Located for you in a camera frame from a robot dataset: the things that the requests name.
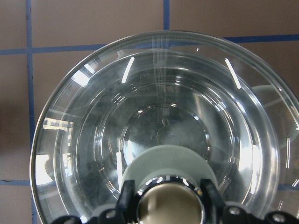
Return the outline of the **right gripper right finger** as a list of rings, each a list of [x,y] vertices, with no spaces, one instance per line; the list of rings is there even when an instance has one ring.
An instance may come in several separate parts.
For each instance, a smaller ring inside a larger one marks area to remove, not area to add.
[[[297,224],[299,220],[283,211],[272,211],[257,218],[240,204],[226,203],[210,179],[201,179],[200,189],[206,211],[207,224]]]

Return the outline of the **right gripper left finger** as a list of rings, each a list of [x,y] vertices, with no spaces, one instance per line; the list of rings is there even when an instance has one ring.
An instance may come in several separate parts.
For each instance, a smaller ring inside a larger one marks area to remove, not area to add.
[[[116,205],[103,210],[98,216],[90,218],[86,224],[128,224],[134,219],[132,214],[134,195],[135,181],[126,180]]]

